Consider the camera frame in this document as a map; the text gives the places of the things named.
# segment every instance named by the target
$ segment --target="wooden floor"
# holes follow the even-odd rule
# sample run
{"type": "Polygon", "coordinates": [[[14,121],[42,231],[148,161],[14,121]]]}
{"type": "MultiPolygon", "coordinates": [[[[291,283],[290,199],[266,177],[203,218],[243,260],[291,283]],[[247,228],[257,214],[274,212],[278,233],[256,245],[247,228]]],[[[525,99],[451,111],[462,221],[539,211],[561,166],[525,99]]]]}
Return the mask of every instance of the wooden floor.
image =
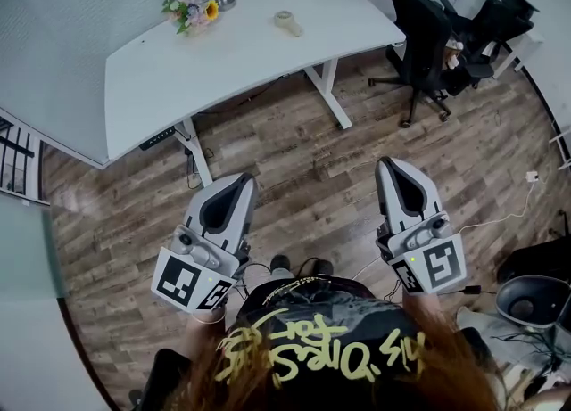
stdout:
{"type": "MultiPolygon", "coordinates": [[[[212,175],[256,176],[261,194],[248,236],[254,260],[269,263],[284,253],[299,266],[319,256],[334,262],[336,275],[353,277],[379,255],[373,172],[381,156],[423,169],[457,229],[521,213],[530,187],[525,173],[538,170],[547,181],[535,185],[523,218],[462,234],[469,282],[492,288],[502,258],[546,240],[550,227],[560,228],[557,210],[571,208],[569,178],[557,171],[557,147],[548,146],[548,115],[525,77],[507,70],[499,81],[449,98],[447,123],[422,102],[418,121],[399,129],[410,88],[367,86],[369,76],[392,74],[382,51],[339,63],[334,94],[353,123],[345,131],[300,73],[239,109],[232,110],[244,96],[220,105],[221,114],[196,121],[201,143],[210,149],[212,175]]],[[[158,250],[196,191],[188,188],[186,171],[174,139],[147,152],[137,149],[104,171],[46,151],[44,188],[70,311],[95,370],[125,409],[128,391],[145,384],[156,350],[175,345],[186,320],[149,289],[158,250]]],[[[199,183],[191,175],[190,186],[199,183]]],[[[246,281],[252,286],[259,279],[246,281]]],[[[380,298],[395,282],[381,260],[358,279],[380,298]]],[[[476,306],[491,305],[489,297],[476,306]]],[[[236,310],[240,299],[235,294],[232,301],[236,310]]],[[[444,297],[449,310],[474,301],[444,297]]]]}

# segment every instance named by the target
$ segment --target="foot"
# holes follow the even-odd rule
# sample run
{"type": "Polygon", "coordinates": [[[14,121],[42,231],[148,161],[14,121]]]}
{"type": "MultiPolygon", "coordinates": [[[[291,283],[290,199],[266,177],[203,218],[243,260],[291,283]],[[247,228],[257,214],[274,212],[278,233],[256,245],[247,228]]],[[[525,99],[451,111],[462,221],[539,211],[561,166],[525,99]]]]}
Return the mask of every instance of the foot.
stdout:
{"type": "Polygon", "coordinates": [[[333,264],[328,260],[317,259],[311,270],[311,276],[315,275],[333,276],[333,264]]]}
{"type": "Polygon", "coordinates": [[[286,270],[290,269],[289,259],[287,256],[284,256],[283,254],[274,256],[269,263],[269,270],[273,272],[276,268],[285,268],[286,270]]]}

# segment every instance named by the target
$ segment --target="hair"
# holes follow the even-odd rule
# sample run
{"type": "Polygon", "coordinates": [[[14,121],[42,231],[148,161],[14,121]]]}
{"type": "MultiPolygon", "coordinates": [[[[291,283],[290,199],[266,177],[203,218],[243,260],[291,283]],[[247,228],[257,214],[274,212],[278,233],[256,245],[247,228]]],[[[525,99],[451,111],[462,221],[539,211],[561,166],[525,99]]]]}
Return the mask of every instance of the hair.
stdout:
{"type": "MultiPolygon", "coordinates": [[[[364,409],[355,407],[354,411],[396,408],[404,411],[501,409],[489,381],[491,374],[499,377],[495,364],[488,362],[482,365],[478,362],[466,339],[451,321],[424,314],[415,315],[414,319],[426,335],[426,346],[419,352],[424,366],[422,373],[397,377],[381,375],[372,387],[369,383],[361,383],[370,390],[370,406],[364,409]]],[[[308,407],[307,394],[296,394],[293,385],[289,388],[275,387],[269,362],[269,342],[265,337],[261,344],[253,343],[251,349],[244,350],[244,362],[239,374],[232,374],[228,383],[216,381],[214,376],[222,369],[224,362],[221,351],[217,349],[219,341],[209,341],[191,372],[167,400],[165,410],[273,411],[310,408],[317,411],[315,402],[308,407]]],[[[331,388],[315,392],[327,395],[330,402],[327,407],[341,408],[338,405],[343,402],[343,390],[338,390],[336,395],[331,393],[331,388]]]]}

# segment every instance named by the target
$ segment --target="desk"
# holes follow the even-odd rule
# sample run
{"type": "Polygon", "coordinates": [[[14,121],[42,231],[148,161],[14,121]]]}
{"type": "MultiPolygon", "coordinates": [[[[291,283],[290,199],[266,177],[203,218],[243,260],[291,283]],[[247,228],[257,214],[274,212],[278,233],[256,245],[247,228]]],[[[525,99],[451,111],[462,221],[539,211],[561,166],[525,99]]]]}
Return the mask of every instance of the desk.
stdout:
{"type": "Polygon", "coordinates": [[[236,0],[206,32],[176,35],[165,21],[124,45],[105,65],[105,128],[110,160],[177,125],[204,185],[211,175],[192,115],[282,75],[305,70],[340,126],[351,121],[331,94],[337,59],[404,41],[368,0],[236,0]],[[301,37],[273,17],[292,12],[301,37]],[[313,66],[324,63],[320,77],[313,66]]]}

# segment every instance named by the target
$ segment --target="wall socket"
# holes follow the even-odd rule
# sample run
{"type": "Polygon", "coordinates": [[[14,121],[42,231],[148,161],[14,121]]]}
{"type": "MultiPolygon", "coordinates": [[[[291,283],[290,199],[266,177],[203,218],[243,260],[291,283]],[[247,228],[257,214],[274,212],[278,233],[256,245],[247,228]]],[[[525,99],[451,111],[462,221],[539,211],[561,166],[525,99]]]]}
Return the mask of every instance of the wall socket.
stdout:
{"type": "Polygon", "coordinates": [[[527,183],[534,183],[539,179],[539,176],[536,171],[531,171],[525,174],[525,179],[527,180],[527,183]]]}

